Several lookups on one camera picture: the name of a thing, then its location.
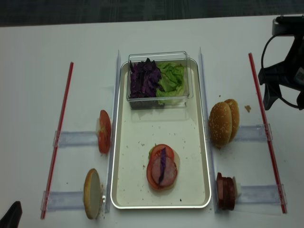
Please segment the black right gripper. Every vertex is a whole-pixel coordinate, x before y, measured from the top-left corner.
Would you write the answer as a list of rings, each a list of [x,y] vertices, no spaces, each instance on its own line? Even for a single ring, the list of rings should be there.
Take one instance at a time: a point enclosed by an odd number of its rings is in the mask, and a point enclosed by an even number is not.
[[[265,85],[263,104],[269,110],[272,104],[282,97],[280,86],[285,86],[300,92],[304,91],[304,35],[294,35],[284,61],[269,67],[264,66],[264,57],[269,43],[283,34],[273,35],[265,44],[261,56],[261,70],[258,74],[260,85]]]

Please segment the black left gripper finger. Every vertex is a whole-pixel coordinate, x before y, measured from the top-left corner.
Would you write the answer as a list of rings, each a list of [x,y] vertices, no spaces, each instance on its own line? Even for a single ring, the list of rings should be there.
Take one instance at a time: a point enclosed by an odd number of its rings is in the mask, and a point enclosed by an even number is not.
[[[0,220],[0,228],[18,228],[22,216],[20,201],[15,201]]]

